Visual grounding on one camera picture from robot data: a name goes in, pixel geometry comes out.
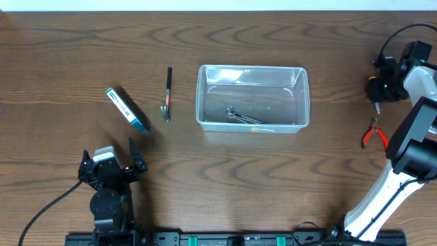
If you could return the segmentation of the yellow black ratchet screwdriver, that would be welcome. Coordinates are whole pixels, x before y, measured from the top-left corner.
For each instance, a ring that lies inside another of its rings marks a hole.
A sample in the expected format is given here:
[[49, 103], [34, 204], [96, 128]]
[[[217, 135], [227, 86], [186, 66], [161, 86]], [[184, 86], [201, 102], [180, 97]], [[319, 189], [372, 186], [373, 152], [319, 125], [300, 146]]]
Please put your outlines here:
[[374, 87], [377, 85], [377, 82], [378, 82], [377, 77], [369, 77], [367, 83], [367, 95], [371, 100], [371, 102], [373, 103], [376, 113], [380, 114], [380, 103], [373, 99], [373, 92], [375, 91]]

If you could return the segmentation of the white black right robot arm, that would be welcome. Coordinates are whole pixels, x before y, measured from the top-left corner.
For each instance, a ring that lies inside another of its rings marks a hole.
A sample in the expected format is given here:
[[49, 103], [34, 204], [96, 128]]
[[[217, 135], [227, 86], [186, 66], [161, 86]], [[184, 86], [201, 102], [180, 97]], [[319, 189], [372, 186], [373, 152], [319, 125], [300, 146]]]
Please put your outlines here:
[[429, 63], [432, 46], [409, 42], [401, 58], [379, 54], [378, 77], [367, 84], [370, 101], [393, 103], [409, 99], [412, 109], [390, 139], [382, 137], [387, 163], [363, 200], [334, 225], [326, 239], [373, 242], [401, 203], [425, 183], [436, 179], [436, 66]]

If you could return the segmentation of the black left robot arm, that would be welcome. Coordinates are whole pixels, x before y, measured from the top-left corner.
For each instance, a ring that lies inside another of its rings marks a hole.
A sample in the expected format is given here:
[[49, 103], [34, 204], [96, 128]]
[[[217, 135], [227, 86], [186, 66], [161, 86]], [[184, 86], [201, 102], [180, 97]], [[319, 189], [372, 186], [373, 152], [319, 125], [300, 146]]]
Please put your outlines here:
[[84, 151], [79, 166], [79, 180], [96, 190], [89, 206], [96, 231], [103, 234], [137, 228], [130, 184], [140, 180], [140, 174], [147, 171], [147, 165], [133, 139], [128, 140], [132, 165], [120, 167], [115, 148], [107, 146], [96, 150], [93, 157]]

